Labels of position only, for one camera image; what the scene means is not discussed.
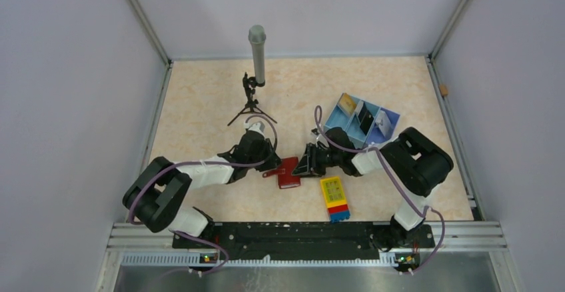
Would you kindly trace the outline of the red leather card holder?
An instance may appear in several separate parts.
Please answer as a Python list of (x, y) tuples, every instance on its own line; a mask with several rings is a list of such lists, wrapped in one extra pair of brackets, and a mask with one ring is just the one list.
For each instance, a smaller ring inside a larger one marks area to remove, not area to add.
[(287, 157), (282, 159), (281, 164), (273, 170), (264, 172), (263, 178), (277, 177), (279, 189), (291, 189), (301, 186), (301, 178), (292, 174), (299, 162), (298, 157)]

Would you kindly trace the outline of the blue three-slot card box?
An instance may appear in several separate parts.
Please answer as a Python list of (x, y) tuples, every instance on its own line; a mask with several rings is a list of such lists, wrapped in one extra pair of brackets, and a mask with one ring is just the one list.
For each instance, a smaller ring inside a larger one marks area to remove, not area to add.
[(400, 114), (364, 99), (342, 93), (328, 119), (324, 132), (340, 127), (357, 149), (383, 144), (392, 139)]

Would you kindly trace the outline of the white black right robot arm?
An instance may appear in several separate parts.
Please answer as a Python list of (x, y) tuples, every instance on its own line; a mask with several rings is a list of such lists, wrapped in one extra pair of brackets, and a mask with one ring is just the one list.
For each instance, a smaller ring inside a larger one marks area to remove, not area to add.
[(403, 201), (390, 220), (388, 235), (400, 247), (418, 237), (417, 229), (430, 210), (428, 198), (454, 168), (454, 162), (418, 129), (408, 127), (382, 147), (357, 149), (346, 132), (335, 127), (324, 143), (308, 143), (298, 165), (297, 177), (322, 177), (329, 167), (340, 167), (349, 176), (362, 177), (383, 168)]

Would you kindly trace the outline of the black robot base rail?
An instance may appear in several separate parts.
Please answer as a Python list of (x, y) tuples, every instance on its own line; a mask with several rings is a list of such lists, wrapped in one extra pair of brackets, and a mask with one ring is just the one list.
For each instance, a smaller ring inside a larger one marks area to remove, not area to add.
[(225, 222), (209, 225), (203, 239), (223, 247), (234, 261), (348, 261), (378, 259), (393, 249), (434, 248), (432, 229), (408, 234), (387, 222)]

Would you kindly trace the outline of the black tripod stand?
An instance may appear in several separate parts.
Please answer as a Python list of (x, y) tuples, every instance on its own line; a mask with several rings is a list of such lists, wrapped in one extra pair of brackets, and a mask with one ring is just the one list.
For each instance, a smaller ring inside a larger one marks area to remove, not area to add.
[(229, 121), (227, 125), (232, 125), (241, 115), (244, 114), (264, 115), (272, 123), (277, 124), (276, 120), (274, 120), (270, 115), (266, 114), (259, 108), (259, 100), (255, 99), (256, 88), (263, 87), (265, 84), (258, 83), (256, 77), (249, 77), (247, 72), (245, 72), (242, 78), (242, 84), (245, 90), (247, 102), (245, 103), (244, 107), (235, 115), (235, 117)]

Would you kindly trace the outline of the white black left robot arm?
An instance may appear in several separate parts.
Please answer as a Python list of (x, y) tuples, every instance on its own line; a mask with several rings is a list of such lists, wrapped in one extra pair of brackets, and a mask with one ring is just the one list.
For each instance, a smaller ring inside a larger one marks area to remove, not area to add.
[(206, 247), (214, 237), (212, 219), (183, 205), (189, 191), (234, 183), (249, 169), (265, 172), (281, 163), (274, 143), (260, 131), (248, 129), (238, 144), (208, 159), (180, 163), (163, 156), (153, 159), (125, 192), (122, 204), (132, 224), (142, 224), (153, 233), (186, 233), (197, 247)]

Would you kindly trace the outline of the yellow red blue toy block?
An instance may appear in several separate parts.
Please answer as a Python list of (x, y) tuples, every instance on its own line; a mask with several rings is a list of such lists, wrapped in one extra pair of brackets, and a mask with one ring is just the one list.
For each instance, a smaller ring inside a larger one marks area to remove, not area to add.
[(348, 201), (339, 177), (320, 180), (320, 188), (331, 223), (350, 219)]

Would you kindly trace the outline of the small tan object on rail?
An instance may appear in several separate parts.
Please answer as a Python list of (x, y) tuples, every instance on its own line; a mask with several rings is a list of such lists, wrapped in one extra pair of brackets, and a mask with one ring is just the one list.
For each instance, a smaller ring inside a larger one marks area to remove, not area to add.
[(440, 91), (441, 97), (446, 97), (448, 95), (448, 87), (446, 85), (440, 84), (438, 86), (438, 89)]

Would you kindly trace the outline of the grey microphone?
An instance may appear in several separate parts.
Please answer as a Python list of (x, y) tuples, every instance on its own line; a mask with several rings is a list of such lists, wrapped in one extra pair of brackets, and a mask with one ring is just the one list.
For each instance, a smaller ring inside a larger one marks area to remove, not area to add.
[(251, 44), (255, 81), (262, 87), (265, 85), (265, 42), (267, 35), (262, 25), (253, 25), (249, 29), (248, 40)]

